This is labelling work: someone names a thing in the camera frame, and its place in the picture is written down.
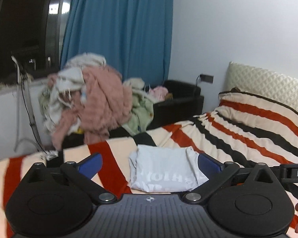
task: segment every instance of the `pink clothing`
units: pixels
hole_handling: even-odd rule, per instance
[[[84,142],[93,144],[108,139],[109,131],[127,122],[131,116],[132,90],[122,85],[119,72],[103,66],[85,67],[82,73],[87,101],[81,104],[80,92],[71,92],[73,107],[62,112],[52,134],[52,143],[57,150],[62,148],[64,137],[77,122],[77,117],[85,131]]]
[[[148,93],[161,102],[164,101],[165,96],[169,93],[169,91],[166,87],[158,86],[153,89],[150,89]]]

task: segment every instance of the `window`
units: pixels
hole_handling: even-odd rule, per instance
[[[58,71],[69,10],[70,0],[0,0],[0,83],[16,83],[11,55],[34,78]]]

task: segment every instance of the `blue curtain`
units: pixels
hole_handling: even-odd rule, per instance
[[[104,55],[123,79],[168,77],[173,0],[72,0],[61,68],[83,52]]]

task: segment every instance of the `metal screw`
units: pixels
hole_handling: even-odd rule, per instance
[[[186,195],[186,199],[190,200],[190,201],[198,201],[199,199],[201,199],[201,195],[198,193],[194,193],[194,192],[188,193]]]
[[[101,201],[112,201],[113,199],[115,198],[115,195],[114,194],[111,194],[111,193],[108,193],[108,192],[105,192],[105,193],[102,193],[101,195],[99,195],[99,199]]]

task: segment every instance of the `quilted headboard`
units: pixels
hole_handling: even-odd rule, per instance
[[[298,79],[230,62],[225,89],[228,91],[234,87],[281,102],[298,112]]]

